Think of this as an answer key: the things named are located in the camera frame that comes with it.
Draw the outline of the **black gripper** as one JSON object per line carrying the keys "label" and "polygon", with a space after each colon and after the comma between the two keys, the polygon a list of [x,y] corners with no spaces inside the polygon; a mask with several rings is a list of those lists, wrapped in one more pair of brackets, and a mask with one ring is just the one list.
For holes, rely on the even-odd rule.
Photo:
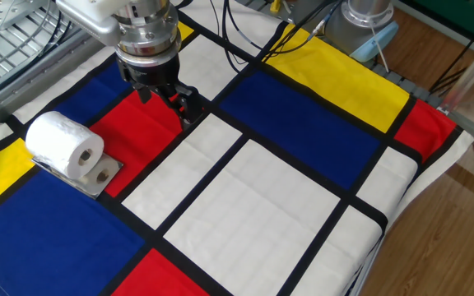
{"label": "black gripper", "polygon": [[201,96],[195,87],[179,81],[179,54],[134,56],[116,52],[121,77],[130,83],[146,104],[152,91],[178,116],[183,131],[188,130],[203,113]]}

